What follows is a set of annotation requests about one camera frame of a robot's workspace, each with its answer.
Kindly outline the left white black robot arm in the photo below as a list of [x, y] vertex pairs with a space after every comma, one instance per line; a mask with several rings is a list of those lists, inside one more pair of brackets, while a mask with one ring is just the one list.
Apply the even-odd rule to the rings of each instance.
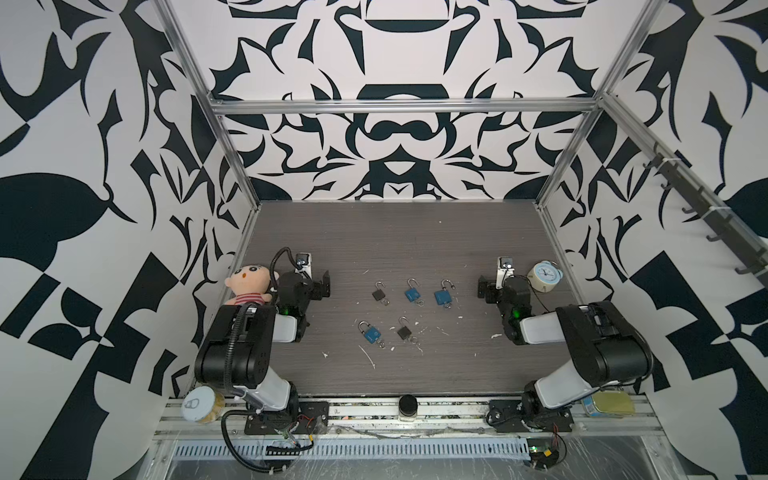
[[257, 412], [295, 416], [295, 385], [270, 366], [272, 345], [298, 343], [308, 327], [311, 302], [331, 295], [331, 277], [319, 281], [305, 272], [279, 275], [266, 266], [247, 265], [225, 285], [233, 297], [216, 313], [195, 360], [195, 378], [243, 399]]

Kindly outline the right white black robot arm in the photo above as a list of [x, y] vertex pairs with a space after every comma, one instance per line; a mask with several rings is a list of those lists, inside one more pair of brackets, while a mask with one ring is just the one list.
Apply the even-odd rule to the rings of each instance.
[[535, 315], [531, 294], [519, 276], [507, 276], [501, 284], [478, 279], [478, 297], [497, 306], [509, 340], [522, 346], [562, 343], [570, 355], [561, 367], [525, 387], [519, 407], [523, 419], [561, 413], [598, 391], [650, 376], [654, 357], [647, 341], [612, 302], [570, 304]]

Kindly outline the front blue padlock with key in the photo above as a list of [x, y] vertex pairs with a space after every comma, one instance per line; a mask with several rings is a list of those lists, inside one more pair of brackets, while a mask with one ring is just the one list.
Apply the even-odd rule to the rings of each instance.
[[366, 339], [366, 341], [371, 345], [376, 345], [380, 348], [385, 348], [385, 342], [382, 338], [381, 332], [371, 325], [367, 321], [359, 321], [357, 323], [357, 328], [360, 334]]

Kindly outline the front black padlock with key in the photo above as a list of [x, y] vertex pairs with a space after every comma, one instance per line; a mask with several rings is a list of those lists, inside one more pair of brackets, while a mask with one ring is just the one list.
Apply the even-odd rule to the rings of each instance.
[[413, 331], [410, 328], [410, 322], [406, 317], [400, 317], [398, 319], [398, 325], [399, 329], [396, 331], [396, 333], [403, 341], [409, 342], [411, 344], [418, 343], [418, 338], [413, 334]]

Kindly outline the small blue alarm clock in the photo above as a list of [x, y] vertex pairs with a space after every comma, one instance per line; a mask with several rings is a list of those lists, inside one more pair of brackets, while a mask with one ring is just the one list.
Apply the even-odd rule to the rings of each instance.
[[536, 263], [527, 274], [531, 288], [537, 293], [549, 293], [563, 279], [563, 272], [555, 263], [540, 261]]

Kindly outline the small black padlock back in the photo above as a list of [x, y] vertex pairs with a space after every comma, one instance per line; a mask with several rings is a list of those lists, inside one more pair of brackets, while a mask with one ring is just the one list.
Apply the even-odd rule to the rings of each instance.
[[385, 288], [386, 286], [383, 282], [377, 281], [375, 283], [375, 290], [372, 292], [372, 297], [382, 305], [388, 306], [390, 300], [386, 296]]

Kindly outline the plush doll striped shirt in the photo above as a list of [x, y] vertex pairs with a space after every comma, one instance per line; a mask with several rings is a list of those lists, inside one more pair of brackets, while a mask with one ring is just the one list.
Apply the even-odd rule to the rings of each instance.
[[225, 279], [225, 285], [233, 295], [225, 304], [256, 303], [264, 305], [271, 302], [273, 300], [273, 294], [270, 292], [272, 278], [278, 279], [279, 275], [265, 266], [246, 265], [238, 268]]

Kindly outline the black round knob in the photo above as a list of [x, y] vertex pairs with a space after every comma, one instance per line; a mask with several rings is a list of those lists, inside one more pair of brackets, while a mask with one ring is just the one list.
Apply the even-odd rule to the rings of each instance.
[[414, 395], [402, 395], [398, 399], [398, 415], [402, 421], [413, 421], [418, 415], [419, 402]]

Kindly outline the white lid yellow jar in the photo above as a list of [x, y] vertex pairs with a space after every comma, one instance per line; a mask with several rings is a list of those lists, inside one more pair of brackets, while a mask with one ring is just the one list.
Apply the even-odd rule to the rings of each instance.
[[208, 424], [218, 420], [226, 405], [226, 398], [210, 386], [191, 390], [181, 403], [181, 414], [186, 421]]

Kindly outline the yellow green tin box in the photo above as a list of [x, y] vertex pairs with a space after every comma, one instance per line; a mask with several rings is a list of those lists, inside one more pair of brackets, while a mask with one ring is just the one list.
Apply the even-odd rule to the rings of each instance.
[[582, 400], [585, 412], [590, 417], [621, 418], [636, 413], [630, 395], [624, 391], [599, 391]]

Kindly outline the green circuit board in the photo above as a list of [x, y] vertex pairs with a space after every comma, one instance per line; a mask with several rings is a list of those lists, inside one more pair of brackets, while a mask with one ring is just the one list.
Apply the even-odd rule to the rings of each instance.
[[560, 465], [568, 455], [568, 447], [564, 441], [556, 444], [532, 445], [529, 448], [529, 459], [524, 464], [537, 471], [549, 471]]

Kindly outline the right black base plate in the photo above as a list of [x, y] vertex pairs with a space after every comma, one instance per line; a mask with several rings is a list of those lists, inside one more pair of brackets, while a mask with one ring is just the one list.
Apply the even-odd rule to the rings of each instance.
[[568, 409], [526, 411], [522, 400], [492, 400], [485, 423], [498, 433], [568, 433], [573, 417]]

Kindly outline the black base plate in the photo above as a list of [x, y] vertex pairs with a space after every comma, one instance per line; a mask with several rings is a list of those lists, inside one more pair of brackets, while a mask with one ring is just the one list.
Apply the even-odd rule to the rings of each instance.
[[485, 423], [498, 433], [568, 433], [573, 417], [568, 409], [526, 411], [522, 400], [492, 400]]
[[297, 434], [319, 433], [327, 426], [330, 404], [326, 401], [300, 400], [281, 411], [253, 412], [247, 417], [246, 435], [267, 435], [277, 432]]

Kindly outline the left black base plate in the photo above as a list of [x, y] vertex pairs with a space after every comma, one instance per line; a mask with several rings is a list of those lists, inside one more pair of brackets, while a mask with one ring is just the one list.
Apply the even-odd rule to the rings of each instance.
[[247, 417], [246, 435], [267, 435], [277, 432], [297, 434], [319, 433], [327, 426], [330, 404], [326, 401], [300, 400], [281, 411], [253, 412]]

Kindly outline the wall hook rail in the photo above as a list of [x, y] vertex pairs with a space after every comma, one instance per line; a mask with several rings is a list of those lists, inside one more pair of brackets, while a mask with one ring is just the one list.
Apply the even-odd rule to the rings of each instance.
[[741, 262], [737, 275], [751, 275], [767, 288], [767, 244], [701, 180], [682, 159], [666, 151], [659, 142], [652, 147], [653, 158], [643, 165], [664, 180], [664, 192], [675, 192], [684, 202], [682, 212], [703, 221], [711, 233], [710, 243], [723, 243]]

